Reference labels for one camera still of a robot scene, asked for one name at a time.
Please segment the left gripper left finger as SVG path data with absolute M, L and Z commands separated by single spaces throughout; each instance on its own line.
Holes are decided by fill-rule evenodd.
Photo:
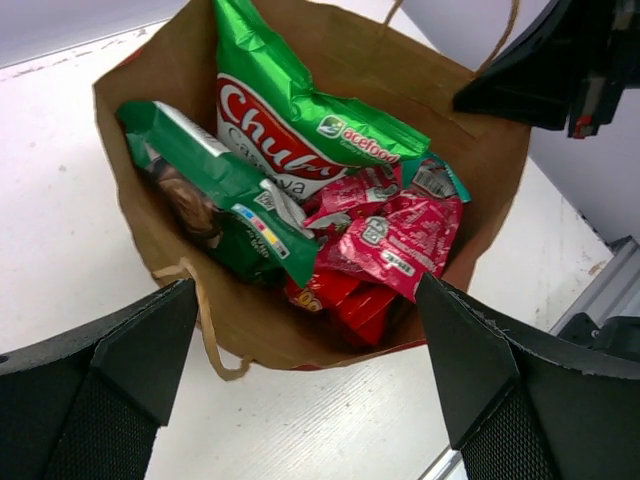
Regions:
M 144 478 L 197 314 L 194 281 L 178 280 L 2 354 L 2 478 Z

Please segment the green Chuby cassava chips bag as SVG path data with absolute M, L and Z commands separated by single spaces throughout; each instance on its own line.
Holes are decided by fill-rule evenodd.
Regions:
M 421 159 L 430 140 L 358 99 L 315 88 L 249 1 L 214 4 L 217 137 L 297 201 L 358 168 Z

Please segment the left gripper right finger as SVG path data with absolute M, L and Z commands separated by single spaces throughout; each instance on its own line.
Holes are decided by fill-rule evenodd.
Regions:
M 431 275 L 416 294 L 449 442 L 471 479 L 635 479 L 639 322 L 554 336 Z

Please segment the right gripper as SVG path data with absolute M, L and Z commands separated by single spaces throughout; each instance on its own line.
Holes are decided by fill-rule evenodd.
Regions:
M 637 1 L 551 1 L 489 66 L 453 97 L 453 109 L 574 139 L 609 125 L 639 87 Z

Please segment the dark green cookie packet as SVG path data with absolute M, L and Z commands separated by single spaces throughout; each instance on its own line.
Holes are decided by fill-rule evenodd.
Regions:
M 165 103 L 126 102 L 117 117 L 135 166 L 208 255 L 250 282 L 310 281 L 319 246 L 304 210 L 272 180 Z

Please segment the teal snack packet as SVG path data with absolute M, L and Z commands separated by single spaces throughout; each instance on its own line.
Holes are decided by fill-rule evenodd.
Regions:
M 439 199 L 458 197 L 463 204 L 471 201 L 453 169 L 431 150 L 419 159 L 402 162 L 401 180 L 405 189 L 418 189 Z

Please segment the red brown paper bag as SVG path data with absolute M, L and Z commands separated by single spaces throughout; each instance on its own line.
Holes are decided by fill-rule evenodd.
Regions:
M 192 1 L 93 87 L 122 213 L 160 284 L 191 276 L 226 380 L 425 343 L 431 273 L 466 289 L 530 130 L 457 113 L 472 79 L 311 1 Z

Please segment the pink candy packet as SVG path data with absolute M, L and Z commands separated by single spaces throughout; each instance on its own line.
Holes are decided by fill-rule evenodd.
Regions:
M 403 191 L 382 212 L 354 220 L 339 251 L 374 279 L 414 301 L 422 277 L 439 277 L 459 228 L 463 202 Z
M 322 188 L 303 225 L 311 230 L 344 229 L 354 220 L 377 212 L 399 193 L 400 187 L 398 168 L 359 169 Z

